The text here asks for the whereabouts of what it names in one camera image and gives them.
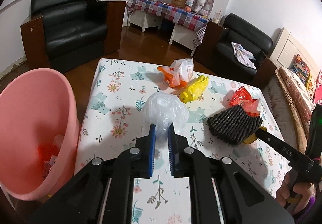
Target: silver screw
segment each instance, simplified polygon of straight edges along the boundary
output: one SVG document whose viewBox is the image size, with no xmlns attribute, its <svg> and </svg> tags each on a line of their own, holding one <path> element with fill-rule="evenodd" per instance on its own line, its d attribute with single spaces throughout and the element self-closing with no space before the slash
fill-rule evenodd
<svg viewBox="0 0 322 224">
<path fill-rule="evenodd" d="M 227 165 L 229 165 L 229 164 L 232 163 L 232 160 L 229 157 L 223 157 L 222 158 L 222 162 L 225 163 L 225 164 L 227 164 Z"/>
<path fill-rule="evenodd" d="M 102 159 L 100 159 L 100 158 L 94 158 L 92 160 L 92 164 L 95 166 L 100 165 L 101 163 L 102 163 Z"/>
<path fill-rule="evenodd" d="M 131 148 L 130 149 L 130 153 L 131 154 L 138 154 L 140 152 L 140 149 L 139 148 L 137 148 L 137 147 L 134 147 L 134 148 Z"/>
<path fill-rule="evenodd" d="M 192 153 L 194 153 L 194 149 L 193 149 L 193 148 L 191 148 L 191 147 L 186 147 L 186 148 L 184 149 L 184 152 L 185 152 L 185 153 L 187 153 L 187 154 L 192 154 Z"/>
</svg>

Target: yellow plastic bag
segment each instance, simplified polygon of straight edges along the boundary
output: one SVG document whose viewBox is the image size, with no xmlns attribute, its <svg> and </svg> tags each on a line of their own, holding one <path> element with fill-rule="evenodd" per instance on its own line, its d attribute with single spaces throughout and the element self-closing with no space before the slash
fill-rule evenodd
<svg viewBox="0 0 322 224">
<path fill-rule="evenodd" d="M 208 76 L 205 77 L 201 75 L 195 80 L 192 80 L 186 89 L 180 93 L 180 100 L 183 103 L 187 103 L 189 101 L 195 101 L 198 99 L 201 94 L 204 92 L 206 87 L 208 86 Z"/>
</svg>

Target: purple wristband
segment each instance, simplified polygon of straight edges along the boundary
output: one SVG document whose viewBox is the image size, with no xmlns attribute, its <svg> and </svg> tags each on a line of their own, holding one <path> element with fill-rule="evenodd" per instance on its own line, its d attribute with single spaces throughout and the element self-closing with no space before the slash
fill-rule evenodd
<svg viewBox="0 0 322 224">
<path fill-rule="evenodd" d="M 311 197 L 309 200 L 309 203 L 306 205 L 306 207 L 304 209 L 302 209 L 299 213 L 297 213 L 293 216 L 293 218 L 295 220 L 295 224 L 299 223 L 300 220 L 309 212 L 309 210 L 311 209 L 314 202 L 315 202 L 315 197 Z"/>
</svg>

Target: pink trash can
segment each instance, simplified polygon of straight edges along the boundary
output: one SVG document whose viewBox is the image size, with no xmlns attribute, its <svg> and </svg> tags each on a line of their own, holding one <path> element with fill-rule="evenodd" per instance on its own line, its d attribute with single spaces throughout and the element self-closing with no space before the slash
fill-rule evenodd
<svg viewBox="0 0 322 224">
<path fill-rule="evenodd" d="M 44 179 L 37 148 L 59 134 L 64 141 Z M 75 96 L 64 75 L 52 69 L 22 74 L 0 94 L 0 183 L 21 200 L 54 194 L 73 176 L 78 136 Z"/>
</svg>

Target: human hand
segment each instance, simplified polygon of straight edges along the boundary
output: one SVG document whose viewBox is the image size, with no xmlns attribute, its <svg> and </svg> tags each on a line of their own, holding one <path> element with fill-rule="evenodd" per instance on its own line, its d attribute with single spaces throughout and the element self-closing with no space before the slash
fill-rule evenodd
<svg viewBox="0 0 322 224">
<path fill-rule="evenodd" d="M 276 191 L 276 201 L 284 207 L 286 205 L 286 200 L 289 198 L 289 172 L 286 173 L 281 187 Z M 292 215 L 299 213 L 302 209 L 306 207 L 309 203 L 310 198 L 314 195 L 314 187 L 308 182 L 296 183 L 293 187 L 293 191 L 297 194 L 302 195 L 301 200 L 296 205 L 292 212 Z"/>
</svg>

